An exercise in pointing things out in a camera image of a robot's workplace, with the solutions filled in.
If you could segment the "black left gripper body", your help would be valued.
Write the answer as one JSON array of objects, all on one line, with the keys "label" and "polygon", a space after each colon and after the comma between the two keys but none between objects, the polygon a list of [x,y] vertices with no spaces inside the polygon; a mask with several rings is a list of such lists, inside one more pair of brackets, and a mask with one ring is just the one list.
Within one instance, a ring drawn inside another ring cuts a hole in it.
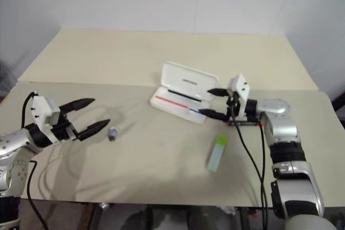
[{"label": "black left gripper body", "polygon": [[80,140],[80,134],[68,120],[67,114],[75,111],[73,107],[60,107],[58,122],[51,129],[54,136],[59,140]]}]

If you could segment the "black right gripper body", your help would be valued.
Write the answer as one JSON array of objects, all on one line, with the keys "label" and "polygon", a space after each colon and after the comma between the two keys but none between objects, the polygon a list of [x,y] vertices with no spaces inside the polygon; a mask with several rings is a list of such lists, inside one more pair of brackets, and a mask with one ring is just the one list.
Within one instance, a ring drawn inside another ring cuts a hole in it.
[{"label": "black right gripper body", "polygon": [[236,119],[240,114],[240,109],[245,108],[244,104],[241,104],[241,97],[237,92],[234,92],[228,97],[226,102],[227,110],[225,114],[224,122],[229,122],[232,119]]}]

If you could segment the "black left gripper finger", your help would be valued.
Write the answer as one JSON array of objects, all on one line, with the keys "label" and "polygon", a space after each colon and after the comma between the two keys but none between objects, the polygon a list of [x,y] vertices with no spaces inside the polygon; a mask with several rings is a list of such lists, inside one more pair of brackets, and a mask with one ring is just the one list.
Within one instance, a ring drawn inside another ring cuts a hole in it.
[{"label": "black left gripper finger", "polygon": [[99,122],[95,122],[88,126],[85,130],[79,133],[79,140],[84,141],[85,139],[97,134],[101,131],[111,120],[106,119]]},{"label": "black left gripper finger", "polygon": [[65,116],[69,112],[78,111],[80,109],[87,107],[89,104],[91,104],[94,101],[95,101],[94,98],[83,98],[83,99],[71,101],[59,107],[60,114],[62,116]]}]

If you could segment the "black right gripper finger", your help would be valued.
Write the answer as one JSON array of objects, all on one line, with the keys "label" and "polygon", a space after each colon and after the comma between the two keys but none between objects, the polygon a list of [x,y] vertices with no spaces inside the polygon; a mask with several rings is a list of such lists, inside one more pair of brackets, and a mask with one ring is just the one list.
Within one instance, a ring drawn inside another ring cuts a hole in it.
[{"label": "black right gripper finger", "polygon": [[219,113],[212,109],[200,109],[199,113],[215,120],[225,120],[225,114]]},{"label": "black right gripper finger", "polygon": [[228,96],[228,91],[224,88],[213,88],[209,89],[207,92],[214,96]]}]

